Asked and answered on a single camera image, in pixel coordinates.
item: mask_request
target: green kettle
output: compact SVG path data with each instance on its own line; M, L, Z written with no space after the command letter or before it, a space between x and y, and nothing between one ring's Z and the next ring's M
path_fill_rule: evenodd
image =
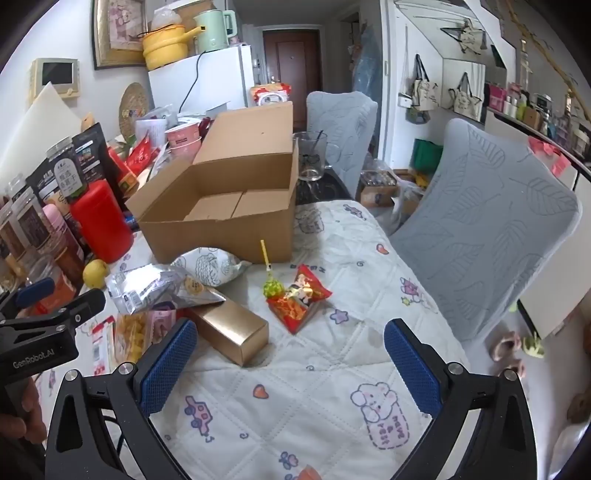
M197 53L215 51L230 46L228 39L238 35L236 13L233 10L206 10L194 17L197 25L205 27L205 32L195 38L195 50ZM226 26L229 20L231 28Z

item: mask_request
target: white refrigerator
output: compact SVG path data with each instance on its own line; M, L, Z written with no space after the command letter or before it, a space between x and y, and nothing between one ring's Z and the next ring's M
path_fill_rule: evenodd
M176 112L197 78L199 55L149 72L154 106L173 105ZM228 110L253 106L252 53L249 45L224 48L204 54L199 60L199 78L183 105L183 112L205 113L224 103Z

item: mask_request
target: human hand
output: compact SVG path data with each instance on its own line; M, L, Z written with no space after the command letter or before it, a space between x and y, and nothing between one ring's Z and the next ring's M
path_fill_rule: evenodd
M0 413L0 435L12 439L25 437L31 443L41 443L47 438L47 428L41 419L39 392L32 378L29 378L22 394L22 407L29 412L26 422L18 417Z

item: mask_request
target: bedsheet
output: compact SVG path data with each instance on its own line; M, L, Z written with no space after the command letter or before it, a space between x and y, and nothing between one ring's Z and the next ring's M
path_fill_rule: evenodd
M150 261L139 233L112 269ZM274 274L290 284L300 264L333 292L302 330L289 334L269 311L261 291L265 268L252 266L220 290L269 321L269 345L240 368L199 339L164 409L151 416L193 479L297 480L306 465L323 480L390 479L431 417L418 410L384 349L386 323L404 319L446 362L468 366L435 302L360 204L298 207L293 257L273 265ZM108 300L105 311L79 329L79 358L39 379L47 423L65 372L92 374L92 326L115 313ZM116 427L109 428L116 440ZM141 478L126 446L122 461Z

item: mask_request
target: framed picture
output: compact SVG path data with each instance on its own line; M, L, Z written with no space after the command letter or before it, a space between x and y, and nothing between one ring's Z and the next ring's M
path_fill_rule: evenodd
M145 65L145 0L91 0L95 70Z

